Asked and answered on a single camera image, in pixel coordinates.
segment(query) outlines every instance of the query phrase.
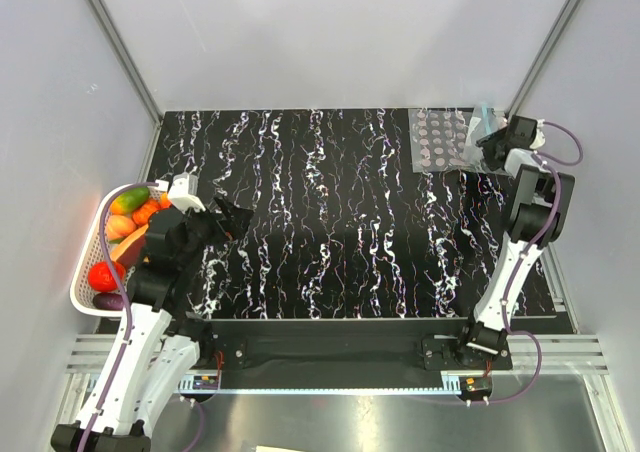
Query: cable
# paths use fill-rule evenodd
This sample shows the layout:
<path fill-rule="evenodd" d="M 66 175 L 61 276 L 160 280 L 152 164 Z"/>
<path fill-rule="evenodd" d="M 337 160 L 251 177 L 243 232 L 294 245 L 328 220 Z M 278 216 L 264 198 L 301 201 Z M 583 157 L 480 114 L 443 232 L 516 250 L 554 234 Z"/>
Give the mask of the cable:
<path fill-rule="evenodd" d="M 109 199 L 107 200 L 107 203 L 102 208 L 102 213 L 100 214 L 100 223 L 99 223 L 99 232 L 98 232 L 98 238 L 100 239 L 100 249 L 102 250 L 102 255 L 104 256 L 104 260 L 107 263 L 107 267 L 109 268 L 109 271 L 111 272 L 111 275 L 113 276 L 116 282 L 116 285 L 118 286 L 118 291 L 122 296 L 124 311 L 127 317 L 127 325 L 124 331 L 123 342 L 122 342 L 122 345 L 120 345 L 120 349 L 118 350 L 118 355 L 116 356 L 116 360 L 113 362 L 113 367 L 111 367 L 111 371 L 109 372 L 107 380 L 104 384 L 102 393 L 100 394 L 100 397 L 98 397 L 98 401 L 96 402 L 96 412 L 94 412 L 91 415 L 91 418 L 89 419 L 89 422 L 87 423 L 87 426 L 85 427 L 84 432 L 82 433 L 82 437 L 80 438 L 80 442 L 78 444 L 78 449 L 77 449 L 78 452 L 84 452 L 84 449 L 87 446 L 87 441 L 89 440 L 89 435 L 91 434 L 91 430 L 93 429 L 93 426 L 95 425 L 96 420 L 98 420 L 99 412 L 97 411 L 99 411 L 102 408 L 102 406 L 104 405 L 107 399 L 107 394 L 109 393 L 109 389 L 111 389 L 111 385 L 113 384 L 113 381 L 116 377 L 116 373 L 118 372 L 118 368 L 120 367 L 120 363 L 122 362 L 122 357 L 124 356 L 124 352 L 127 348 L 127 343 L 129 342 L 129 338 L 131 337 L 131 330 L 133 328 L 133 317 L 131 315 L 131 301 L 129 300 L 129 296 L 127 295 L 127 290 L 125 289 L 124 284 L 120 280 L 120 276 L 116 271 L 116 267 L 113 264 L 111 257 L 109 256 L 109 247 L 107 247 L 107 240 L 105 235 L 105 224 L 107 220 L 107 213 L 109 211 L 109 208 L 111 207 L 111 204 L 124 192 L 127 192 L 128 190 L 131 190 L 131 189 L 137 189 L 139 187 L 156 187 L 157 185 L 158 184 L 156 182 L 141 182 L 139 184 L 131 184 L 121 188 L 120 190 L 118 190 L 117 194 L 113 194 L 111 197 L 109 197 Z"/>
<path fill-rule="evenodd" d="M 490 360 L 487 360 L 487 368 L 484 371 L 484 374 L 482 374 L 482 377 L 489 377 L 489 375 L 491 375 L 491 370 L 493 369 L 493 362 Z"/>
<path fill-rule="evenodd" d="M 543 125 L 543 126 L 544 125 L 550 125 L 551 127 L 555 127 L 556 129 L 561 130 L 562 132 L 567 134 L 569 137 L 571 137 L 573 139 L 573 142 L 576 144 L 576 147 L 578 148 L 578 158 L 577 158 L 577 160 L 575 160 L 573 162 L 567 162 L 565 160 L 558 159 L 558 158 L 554 157 L 553 155 L 547 154 L 546 152 L 534 152 L 535 154 L 539 155 L 540 157 L 545 157 L 545 158 L 547 158 L 549 160 L 553 160 L 554 162 L 557 162 L 560 165 L 574 166 L 574 165 L 578 165 L 580 162 L 582 162 L 582 159 L 584 158 L 584 150 L 582 148 L 582 144 L 580 143 L 580 139 L 578 139 L 576 134 L 571 132 L 566 127 L 563 127 L 562 125 L 556 124 L 555 122 L 547 122 L 546 120 L 541 120 L 539 122 L 540 122 L 540 125 Z"/>
<path fill-rule="evenodd" d="M 213 392 L 211 394 L 212 397 L 214 395 L 216 395 L 216 393 L 220 390 L 220 377 L 221 377 L 221 373 L 222 373 L 222 364 L 224 364 L 224 354 L 222 353 L 221 350 L 218 350 L 218 351 L 216 351 L 216 355 L 214 355 L 214 357 L 216 359 L 216 367 L 218 369 L 218 373 L 216 375 L 216 385 L 215 385 L 215 387 L 209 387 L 208 385 L 205 385 L 205 384 L 198 385 L 199 389 L 211 389 L 211 390 L 214 390 L 215 392 Z"/>
<path fill-rule="evenodd" d="M 204 408 L 202 407 L 200 402 L 194 399 L 191 399 L 191 404 L 192 408 L 193 406 L 195 406 L 198 410 L 198 417 L 200 419 L 198 422 L 198 431 L 196 432 L 196 435 L 193 437 L 193 439 L 191 439 L 191 442 L 189 442 L 189 445 L 182 449 L 182 452 L 191 452 L 191 450 L 193 450 L 193 448 L 198 445 L 198 442 L 200 442 L 200 438 L 202 437 L 202 433 L 204 432 Z"/>

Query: metal frame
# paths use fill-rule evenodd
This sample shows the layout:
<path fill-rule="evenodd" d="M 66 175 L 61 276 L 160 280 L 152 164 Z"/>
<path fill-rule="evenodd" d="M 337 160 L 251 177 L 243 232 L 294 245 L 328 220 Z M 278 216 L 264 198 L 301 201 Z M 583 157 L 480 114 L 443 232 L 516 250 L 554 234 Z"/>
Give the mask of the metal frame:
<path fill-rule="evenodd" d="M 67 368 L 67 385 L 61 400 L 56 423 L 70 423 L 77 416 L 88 392 L 95 385 L 113 344 L 114 335 L 79 335 Z M 633 452 L 627 425 L 620 411 L 611 378 L 602 356 L 600 344 L 594 335 L 543 335 L 539 336 L 543 348 L 542 374 L 580 375 L 585 383 L 594 417 L 603 443 L 608 452 Z M 159 354 L 158 344 L 154 355 Z M 535 366 L 535 349 L 526 337 L 510 337 L 512 371 L 494 371 L 500 375 L 530 376 Z M 193 389 L 194 375 L 216 376 L 215 370 L 192 370 L 176 387 L 176 393 L 203 393 Z M 222 394 L 260 395 L 456 395 L 459 393 L 459 376 L 468 371 L 447 371 L 442 374 L 443 385 L 432 389 L 326 389 L 326 390 L 225 390 Z"/>
<path fill-rule="evenodd" d="M 158 144 L 158 139 L 160 138 L 160 131 L 162 130 L 162 122 L 158 123 L 153 130 L 153 136 L 149 141 L 149 146 L 147 147 L 147 151 L 144 154 L 144 159 L 142 160 L 142 167 L 140 168 L 140 174 L 138 175 L 139 182 L 145 182 L 147 180 L 147 175 L 149 174 L 149 169 L 151 169 L 151 162 L 153 161 L 153 153 L 156 150 L 156 145 Z"/>
<path fill-rule="evenodd" d="M 507 111 L 509 115 L 514 115 L 519 112 L 522 104 L 524 103 L 527 96 L 531 92 L 531 89 L 536 83 L 540 72 L 549 60 L 551 53 L 558 44 L 560 37 L 562 37 L 562 34 L 565 32 L 569 22 L 571 21 L 571 18 L 576 13 L 581 2 L 582 0 L 565 1 L 562 9 L 560 9 L 558 17 L 551 26 L 551 30 L 547 34 L 547 37 L 544 39 L 542 47 L 540 47 L 536 58 L 533 60 L 533 64 L 531 64 L 531 67 L 529 67 L 527 75 L 525 76 L 522 84 L 520 84 L 518 92 L 516 92 L 516 95 L 513 98 L 511 105 L 509 106 L 509 109 Z"/>
<path fill-rule="evenodd" d="M 113 19 L 109 14 L 109 11 L 103 0 L 87 0 L 87 3 L 91 7 L 96 20 L 100 24 L 102 31 L 106 39 L 109 41 L 118 61 L 122 65 L 125 74 L 127 75 L 131 85 L 134 90 L 140 97 L 144 108 L 146 109 L 149 117 L 154 124 L 159 124 L 162 120 L 163 112 L 158 107 L 158 104 L 154 100 L 149 88 L 145 84 L 142 75 L 140 74 L 140 70 L 136 66 L 131 54 L 127 50 L 122 37 L 118 33 L 116 26 L 114 25 Z"/>
<path fill-rule="evenodd" d="M 549 244 L 542 256 L 540 257 L 542 263 L 542 269 L 544 270 L 547 283 L 549 284 L 549 290 L 553 298 L 554 307 L 556 312 L 566 312 L 571 321 L 571 326 L 575 334 L 580 333 L 580 324 L 578 322 L 578 316 L 576 315 L 575 308 L 570 298 L 567 281 L 562 268 L 560 267 L 560 261 L 558 259 L 558 252 L 556 251 L 554 244 Z"/>

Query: marble pattern surface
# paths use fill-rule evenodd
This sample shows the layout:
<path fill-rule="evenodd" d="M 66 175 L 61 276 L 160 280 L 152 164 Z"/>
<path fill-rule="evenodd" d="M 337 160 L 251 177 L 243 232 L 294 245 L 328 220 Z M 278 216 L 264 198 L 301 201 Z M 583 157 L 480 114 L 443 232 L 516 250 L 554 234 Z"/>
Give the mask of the marble pattern surface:
<path fill-rule="evenodd" d="M 208 249 L 190 303 L 206 318 L 466 316 L 502 242 L 511 181 L 412 171 L 406 109 L 189 111 L 165 116 L 149 179 L 255 210 Z M 540 264 L 518 315 L 554 315 Z"/>

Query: purple eggplant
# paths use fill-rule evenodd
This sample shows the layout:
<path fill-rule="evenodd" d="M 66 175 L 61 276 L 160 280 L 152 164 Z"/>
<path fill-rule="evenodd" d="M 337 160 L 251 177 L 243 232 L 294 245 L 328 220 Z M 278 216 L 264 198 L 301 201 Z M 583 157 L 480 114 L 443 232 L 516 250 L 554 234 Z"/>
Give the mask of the purple eggplant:
<path fill-rule="evenodd" d="M 92 302 L 100 310 L 122 310 L 124 307 L 122 296 L 117 292 L 96 294 Z"/>

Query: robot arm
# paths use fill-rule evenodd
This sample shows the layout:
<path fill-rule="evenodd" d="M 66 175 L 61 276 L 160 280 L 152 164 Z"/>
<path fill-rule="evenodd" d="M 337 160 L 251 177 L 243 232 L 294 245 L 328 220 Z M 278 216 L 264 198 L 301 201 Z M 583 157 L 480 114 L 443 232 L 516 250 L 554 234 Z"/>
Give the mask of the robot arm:
<path fill-rule="evenodd" d="M 253 212 L 222 198 L 216 198 L 217 210 L 210 212 L 195 196 L 196 188 L 196 177 L 176 176 L 168 194 L 174 207 L 152 216 L 145 246 L 127 283 L 133 330 L 120 363 L 114 374 L 125 337 L 126 316 L 120 322 L 98 383 L 76 422 L 56 427 L 51 438 L 56 452 L 78 451 L 94 415 L 83 452 L 148 452 L 153 428 L 180 378 L 201 356 L 208 361 L 213 355 L 210 325 L 187 318 L 184 313 L 190 268 L 200 263 L 206 246 L 243 237 Z M 153 351 L 172 319 L 177 322 L 177 333 L 165 340 L 151 365 Z M 97 410 L 98 398 L 105 388 L 109 393 Z"/>
<path fill-rule="evenodd" d="M 562 231 L 575 182 L 574 177 L 567 174 L 558 174 L 562 192 L 551 227 L 525 255 L 530 241 L 548 220 L 556 194 L 553 176 L 533 159 L 533 149 L 543 143 L 538 122 L 518 116 L 513 117 L 506 128 L 478 141 L 485 162 L 492 170 L 504 169 L 515 177 L 515 190 L 505 208 L 505 232 L 495 271 L 469 324 L 458 338 L 454 353 L 461 365 L 483 367 L 487 360 L 493 360 L 506 349 L 507 330 L 502 308 L 506 307 L 506 321 L 510 324 L 531 267 Z M 519 259 L 522 263 L 515 271 Z"/>

